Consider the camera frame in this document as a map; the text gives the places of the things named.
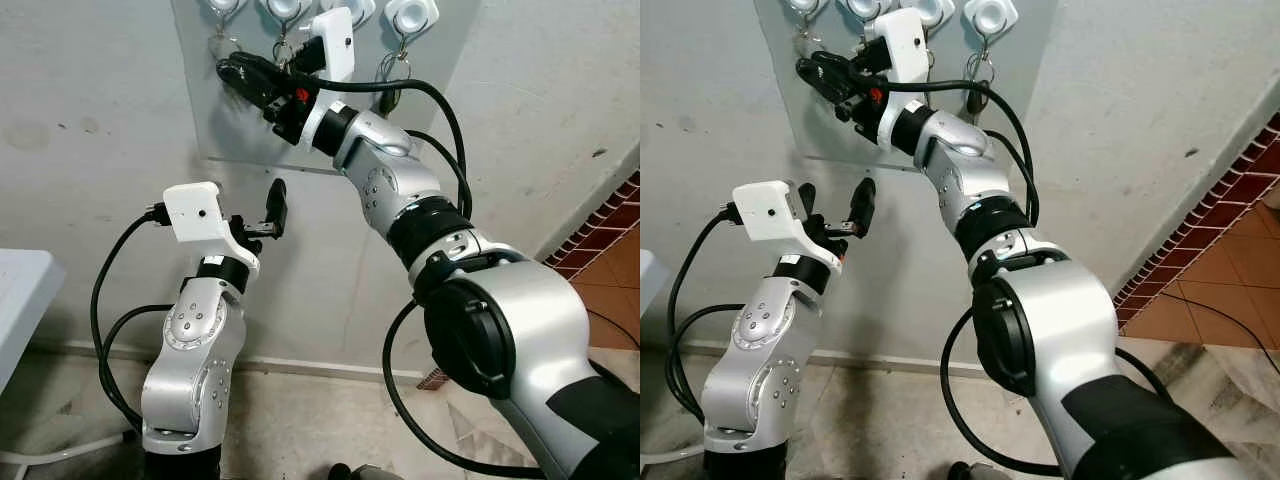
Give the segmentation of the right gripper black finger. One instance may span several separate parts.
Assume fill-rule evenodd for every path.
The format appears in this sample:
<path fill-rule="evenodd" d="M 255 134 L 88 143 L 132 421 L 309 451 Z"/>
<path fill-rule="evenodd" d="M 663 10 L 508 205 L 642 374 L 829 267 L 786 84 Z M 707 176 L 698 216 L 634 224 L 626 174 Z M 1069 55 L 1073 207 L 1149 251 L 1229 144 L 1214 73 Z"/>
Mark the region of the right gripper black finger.
<path fill-rule="evenodd" d="M 810 55 L 797 59 L 797 76 L 810 87 L 865 86 L 859 64 L 840 55 Z"/>
<path fill-rule="evenodd" d="M 253 108 L 261 111 L 273 102 L 273 92 L 270 90 L 261 90 L 255 84 L 227 81 L 225 87 L 232 100 L 243 108 Z"/>
<path fill-rule="evenodd" d="M 279 86 L 289 74 L 255 54 L 230 54 L 218 61 L 218 76 L 228 84 Z"/>
<path fill-rule="evenodd" d="M 849 81 L 840 78 L 808 78 L 805 83 L 837 110 L 851 108 L 851 83 Z"/>

